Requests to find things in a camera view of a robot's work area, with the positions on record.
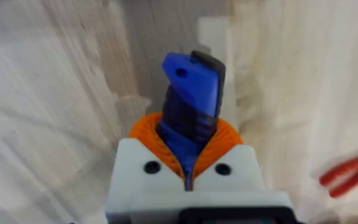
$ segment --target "black screw hole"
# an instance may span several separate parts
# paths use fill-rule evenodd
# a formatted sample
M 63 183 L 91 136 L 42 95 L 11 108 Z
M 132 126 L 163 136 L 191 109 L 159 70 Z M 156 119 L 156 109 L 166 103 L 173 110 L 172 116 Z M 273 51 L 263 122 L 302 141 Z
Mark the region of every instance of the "black screw hole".
M 215 171 L 220 175 L 230 175 L 231 168 L 227 164 L 218 164 L 215 167 Z
M 186 77 L 187 77 L 187 72 L 186 72 L 186 70 L 184 70 L 183 68 L 178 68 L 178 69 L 176 70 L 176 75 L 177 75 L 177 77 L 179 77 L 179 78 L 186 78 Z
M 161 170 L 161 165 L 157 161 L 148 161 L 144 165 L 143 170 L 147 174 L 156 174 Z

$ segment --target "red handle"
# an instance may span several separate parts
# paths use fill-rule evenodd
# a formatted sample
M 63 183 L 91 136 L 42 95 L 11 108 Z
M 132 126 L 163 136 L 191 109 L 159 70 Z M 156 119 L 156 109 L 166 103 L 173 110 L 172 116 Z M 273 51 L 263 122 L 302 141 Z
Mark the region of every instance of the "red handle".
M 342 163 L 325 173 L 323 176 L 320 177 L 320 184 L 323 186 L 327 186 L 337 177 L 344 175 L 352 170 L 357 171 L 356 174 L 354 174 L 350 179 L 345 181 L 343 184 L 335 187 L 334 189 L 330 190 L 329 192 L 330 196 L 339 197 L 358 184 L 358 158 Z
M 329 195 L 333 198 L 340 197 L 358 184 L 358 172 L 343 184 L 331 189 Z

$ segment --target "wooden surface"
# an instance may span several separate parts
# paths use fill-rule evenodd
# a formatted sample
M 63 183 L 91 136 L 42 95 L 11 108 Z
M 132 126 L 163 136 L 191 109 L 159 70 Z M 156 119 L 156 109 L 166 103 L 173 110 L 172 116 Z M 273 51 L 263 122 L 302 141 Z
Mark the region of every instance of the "wooden surface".
M 236 1 L 239 131 L 265 183 L 302 220 L 358 216 L 358 188 L 330 199 L 316 179 L 358 154 L 358 1 Z
M 162 109 L 167 52 L 229 65 L 228 4 L 0 0 L 0 223 L 105 223 L 114 151 Z
M 316 183 L 358 154 L 358 1 L 0 0 L 0 223 L 105 223 L 118 140 L 193 49 L 227 63 L 222 117 L 267 187 L 308 223 L 358 216 L 358 188 Z

